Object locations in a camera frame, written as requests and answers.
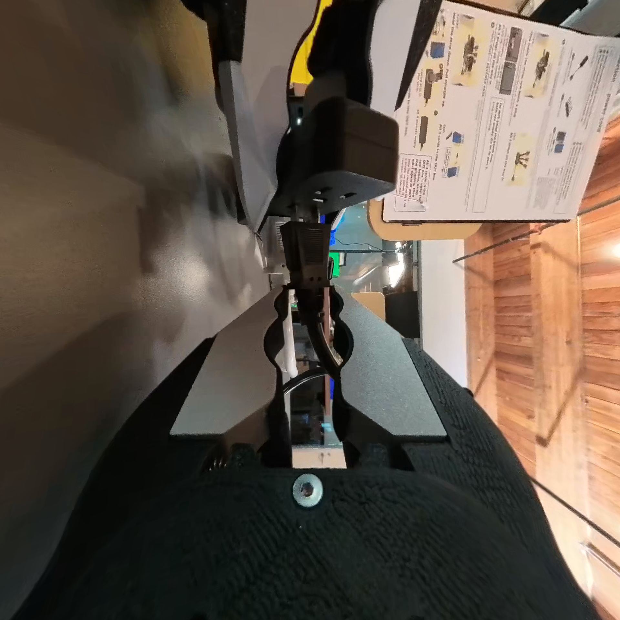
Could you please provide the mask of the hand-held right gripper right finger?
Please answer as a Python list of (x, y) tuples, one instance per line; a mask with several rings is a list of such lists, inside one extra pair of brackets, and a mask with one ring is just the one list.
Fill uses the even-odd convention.
[(447, 442), (437, 409), (399, 332), (341, 288), (330, 291), (334, 345), (334, 430), (346, 466), (377, 446), (388, 464), (409, 468), (405, 448)]

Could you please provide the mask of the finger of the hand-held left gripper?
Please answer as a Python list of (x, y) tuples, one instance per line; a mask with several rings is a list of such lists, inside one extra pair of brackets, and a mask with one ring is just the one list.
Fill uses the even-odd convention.
[(373, 85), (369, 52), (380, 1), (333, 1), (315, 32), (307, 68), (309, 89), (329, 92), (358, 103), (370, 103)]
[(275, 195), (276, 155), (290, 127), (293, 59), (316, 13), (317, 1), (248, 1), (242, 60), (218, 63), (237, 187), (254, 233)]

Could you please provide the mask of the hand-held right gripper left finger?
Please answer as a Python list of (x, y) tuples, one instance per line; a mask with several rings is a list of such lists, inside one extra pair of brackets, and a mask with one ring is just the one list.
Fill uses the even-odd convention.
[(213, 338), (170, 436), (207, 439), (228, 460), (249, 445), (266, 466), (292, 464), (284, 385), (286, 286), (274, 288)]

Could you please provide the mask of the black power adapter brick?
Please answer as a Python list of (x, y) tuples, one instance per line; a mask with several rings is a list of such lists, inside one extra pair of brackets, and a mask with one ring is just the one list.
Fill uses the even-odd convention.
[(395, 119), (346, 97), (325, 98), (280, 142), (267, 215), (329, 214), (383, 197), (396, 188), (398, 164)]

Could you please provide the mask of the black power plug with cable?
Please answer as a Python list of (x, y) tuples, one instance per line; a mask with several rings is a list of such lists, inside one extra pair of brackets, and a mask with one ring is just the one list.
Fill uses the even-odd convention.
[(305, 219), (288, 221), (280, 231), (299, 322), (306, 327), (322, 368), (338, 384), (346, 358), (329, 344), (324, 330), (324, 321), (338, 323), (344, 308), (341, 294), (331, 283), (330, 225), (320, 221), (317, 208), (311, 208)]

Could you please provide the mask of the yellow bin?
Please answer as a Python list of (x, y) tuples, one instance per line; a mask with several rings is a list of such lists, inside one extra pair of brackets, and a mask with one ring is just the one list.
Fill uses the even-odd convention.
[(298, 51), (295, 54), (290, 75), (290, 90), (294, 97), (303, 97), (308, 86), (314, 80), (314, 77), (308, 68), (309, 55), (311, 54), (315, 34), (319, 27), (322, 14), (332, 3), (333, 1), (319, 1), (313, 26), (303, 39)]

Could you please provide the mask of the wooden sheet holder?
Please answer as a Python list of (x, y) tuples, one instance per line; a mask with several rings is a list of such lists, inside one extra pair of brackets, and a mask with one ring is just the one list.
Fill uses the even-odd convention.
[(383, 220), (383, 200), (369, 200), (366, 206), (368, 225), (383, 241), (464, 240), (475, 234), (481, 223), (419, 223), (386, 222)]

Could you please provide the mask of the printed instruction sheet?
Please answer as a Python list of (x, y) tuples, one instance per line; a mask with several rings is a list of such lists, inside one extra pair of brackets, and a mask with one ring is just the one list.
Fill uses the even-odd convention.
[(442, 2), (394, 113), (383, 221), (572, 220), (618, 93), (618, 36)]

